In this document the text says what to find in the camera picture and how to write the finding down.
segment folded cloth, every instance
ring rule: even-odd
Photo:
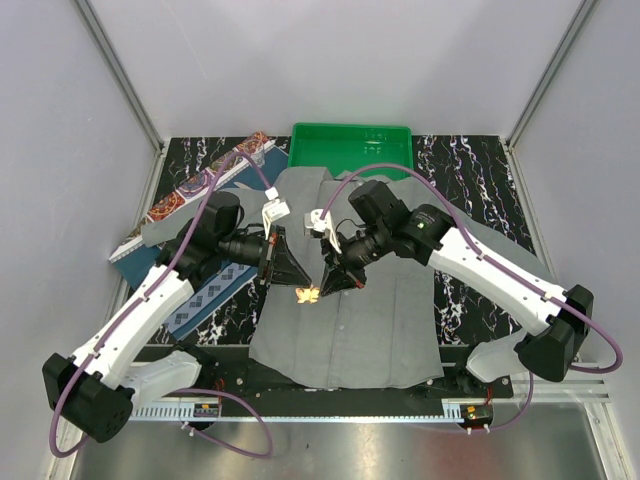
[[[395,182],[374,178],[388,182],[409,209],[424,203],[443,208],[413,178]],[[345,218],[360,222],[348,196],[363,181],[351,182],[334,202],[334,224]],[[320,285],[325,263],[320,242],[304,236],[302,218],[323,207],[339,183],[328,170],[316,167],[287,169],[275,183],[291,207],[291,214],[277,223],[286,228],[289,248],[314,285]],[[229,191],[240,198],[245,223],[260,221],[266,200],[263,192]],[[534,275],[552,280],[531,253],[460,214],[471,232],[489,248]],[[355,229],[345,222],[340,231],[349,237]],[[292,287],[272,286],[249,355],[314,388],[405,388],[442,376],[433,307],[434,270],[389,254],[367,266],[366,275],[364,289],[336,293],[314,304],[298,304]]]

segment white wall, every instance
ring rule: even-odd
[[[507,135],[579,0],[92,0],[161,135]]]
[[[0,14],[0,478],[36,478],[40,369],[104,321],[153,153],[69,0]]]
[[[640,471],[638,19],[637,0],[601,2],[516,153],[560,280],[594,292],[594,319],[624,349],[607,384]],[[611,361],[595,334],[586,347]]]

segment reflective metal surface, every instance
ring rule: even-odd
[[[500,405],[497,421],[515,412]],[[512,429],[467,437],[436,425],[272,424],[272,460],[251,460],[168,423],[133,423],[112,441],[85,447],[74,480],[211,479],[604,479],[579,405],[536,404]],[[208,433],[261,451],[255,424]]]

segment green tray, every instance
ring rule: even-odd
[[[290,167],[327,167],[336,176],[373,163],[397,163],[413,169],[411,130],[407,127],[297,123],[293,127]],[[365,173],[392,180],[407,176],[399,170]]]

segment marble tabletop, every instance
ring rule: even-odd
[[[171,193],[245,137],[173,138],[155,201]],[[288,153],[290,137],[273,137]],[[501,232],[527,250],[533,243],[513,175],[497,136],[414,135],[414,168],[471,218]],[[435,272],[434,306],[441,344],[473,344],[508,335],[519,326],[472,288]],[[202,322],[187,340],[200,345],[246,345],[260,318],[267,291],[249,283]],[[151,343],[172,343],[164,329]]]

